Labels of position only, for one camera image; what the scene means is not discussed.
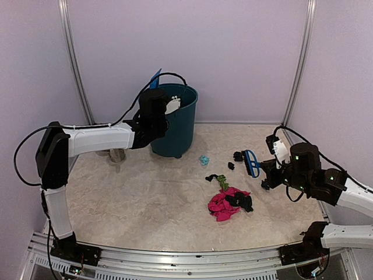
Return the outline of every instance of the white wall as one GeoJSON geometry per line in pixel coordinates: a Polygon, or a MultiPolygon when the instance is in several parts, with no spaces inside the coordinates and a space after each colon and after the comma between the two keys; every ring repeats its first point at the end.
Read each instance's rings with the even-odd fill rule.
{"type": "MultiPolygon", "coordinates": [[[[18,180],[13,153],[50,121],[84,123],[57,1],[0,2],[0,63],[0,278],[12,280],[33,231],[45,222],[40,192],[18,180]]],[[[42,135],[19,154],[19,169],[31,182],[39,181],[34,158],[42,135]]]]}
{"type": "MultiPolygon", "coordinates": [[[[98,122],[116,120],[163,68],[199,92],[198,121],[279,123],[306,12],[306,0],[69,1],[98,122]]],[[[167,81],[179,82],[162,77],[167,81]]]]}
{"type": "MultiPolygon", "coordinates": [[[[318,1],[311,45],[290,127],[364,184],[373,186],[373,4],[318,1]]],[[[373,219],[328,207],[334,223],[373,219]]],[[[372,279],[373,250],[355,250],[363,279],[372,279]]]]}

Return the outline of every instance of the green cloth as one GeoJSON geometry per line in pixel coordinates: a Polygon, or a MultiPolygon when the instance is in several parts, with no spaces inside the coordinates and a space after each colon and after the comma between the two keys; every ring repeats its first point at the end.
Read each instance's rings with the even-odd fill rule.
{"type": "Polygon", "coordinates": [[[220,187],[223,191],[227,191],[229,188],[229,184],[226,182],[227,178],[224,175],[217,176],[217,180],[219,181],[220,187]]]}

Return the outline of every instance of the clothing pile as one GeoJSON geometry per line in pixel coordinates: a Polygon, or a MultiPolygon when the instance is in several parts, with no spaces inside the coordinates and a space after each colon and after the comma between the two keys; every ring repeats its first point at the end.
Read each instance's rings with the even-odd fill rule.
{"type": "Polygon", "coordinates": [[[234,187],[221,189],[220,194],[215,195],[208,204],[211,215],[217,222],[229,220],[231,215],[240,211],[241,207],[246,212],[253,211],[250,192],[241,191],[234,187]]]}

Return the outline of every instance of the marble floor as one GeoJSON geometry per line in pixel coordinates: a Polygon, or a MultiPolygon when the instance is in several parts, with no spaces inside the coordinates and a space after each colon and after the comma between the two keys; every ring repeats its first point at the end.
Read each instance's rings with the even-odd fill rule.
{"type": "MultiPolygon", "coordinates": [[[[300,241],[313,221],[322,221],[318,204],[303,197],[291,202],[285,187],[265,191],[259,178],[249,177],[243,163],[227,167],[233,153],[255,152],[271,159],[265,138],[271,125],[195,126],[192,147],[181,158],[155,155],[150,147],[127,150],[114,165],[95,153],[80,155],[69,178],[67,200],[79,241],[127,249],[156,251],[223,251],[274,246],[300,241]],[[199,157],[210,158],[201,166],[199,157]],[[210,174],[225,174],[230,186],[249,191],[253,212],[216,222],[207,203],[219,192],[210,174]]],[[[286,139],[281,131],[278,135],[286,139]]],[[[293,197],[298,191],[291,190],[293,197]]]]}

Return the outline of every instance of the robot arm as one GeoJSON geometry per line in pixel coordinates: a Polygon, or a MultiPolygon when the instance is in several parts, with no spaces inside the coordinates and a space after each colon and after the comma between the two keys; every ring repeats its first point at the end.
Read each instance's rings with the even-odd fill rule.
{"type": "MultiPolygon", "coordinates": [[[[298,143],[290,154],[277,137],[270,135],[267,145],[275,159],[261,163],[266,173],[263,184],[276,188],[284,184],[333,206],[340,205],[373,217],[373,190],[352,180],[345,171],[321,169],[319,150],[310,143],[298,143]]],[[[305,232],[302,243],[279,248],[283,265],[318,258],[331,247],[373,249],[373,226],[343,226],[314,222],[305,232]]]]}
{"type": "Polygon", "coordinates": [[[84,264],[97,265],[100,249],[77,244],[66,202],[68,158],[106,149],[139,149],[161,138],[168,129],[166,114],[180,108],[180,99],[168,98],[162,89],[145,90],[133,120],[117,125],[62,127],[50,123],[36,153],[41,178],[43,208],[55,235],[51,255],[84,264]]]}

